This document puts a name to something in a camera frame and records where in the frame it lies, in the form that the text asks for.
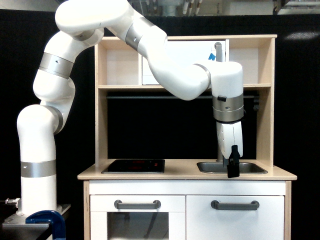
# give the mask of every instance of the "oven window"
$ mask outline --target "oven window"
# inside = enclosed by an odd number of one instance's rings
[[[168,240],[168,212],[108,212],[108,240]]]

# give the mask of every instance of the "blue clamp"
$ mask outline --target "blue clamp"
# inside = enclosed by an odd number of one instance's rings
[[[53,210],[38,211],[25,219],[26,224],[50,223],[53,240],[66,240],[66,224],[60,213]]]

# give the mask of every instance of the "white box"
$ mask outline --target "white box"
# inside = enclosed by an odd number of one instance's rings
[[[209,59],[211,53],[216,56],[215,44],[221,43],[222,55],[229,61],[229,40],[220,41],[168,41],[165,52],[180,67],[186,68],[196,61]],[[152,75],[148,61],[142,57],[142,85],[159,85]]]

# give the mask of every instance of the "drawer handle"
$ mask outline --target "drawer handle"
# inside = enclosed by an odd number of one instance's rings
[[[259,206],[258,201],[252,201],[251,203],[219,203],[214,200],[211,202],[211,207],[216,210],[255,211]]]
[[[114,202],[116,209],[133,209],[133,210],[154,210],[161,207],[159,200],[153,201],[153,203],[123,203],[120,200]]]

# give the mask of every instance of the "blue label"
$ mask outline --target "blue label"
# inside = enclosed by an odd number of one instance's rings
[[[215,59],[216,59],[216,56],[213,55],[213,53],[210,53],[209,60],[214,61]]]

